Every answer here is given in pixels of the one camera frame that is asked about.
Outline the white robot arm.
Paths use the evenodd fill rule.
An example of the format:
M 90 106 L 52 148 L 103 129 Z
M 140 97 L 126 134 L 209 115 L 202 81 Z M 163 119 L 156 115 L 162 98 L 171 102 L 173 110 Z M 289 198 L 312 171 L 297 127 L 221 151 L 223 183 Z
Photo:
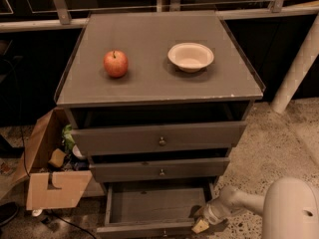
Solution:
M 319 189 L 293 177 L 273 182 L 264 196 L 224 186 L 194 214 L 199 234 L 248 210 L 262 218 L 262 239 L 319 239 Z

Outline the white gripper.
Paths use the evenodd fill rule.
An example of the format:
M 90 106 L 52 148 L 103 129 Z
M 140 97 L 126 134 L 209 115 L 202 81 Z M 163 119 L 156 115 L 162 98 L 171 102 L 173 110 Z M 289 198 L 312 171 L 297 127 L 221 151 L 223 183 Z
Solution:
M 217 225 L 231 216 L 230 209 L 222 203 L 220 198 L 208 201 L 199 211 L 199 216 L 191 230 L 199 234 L 209 228 L 209 224 Z

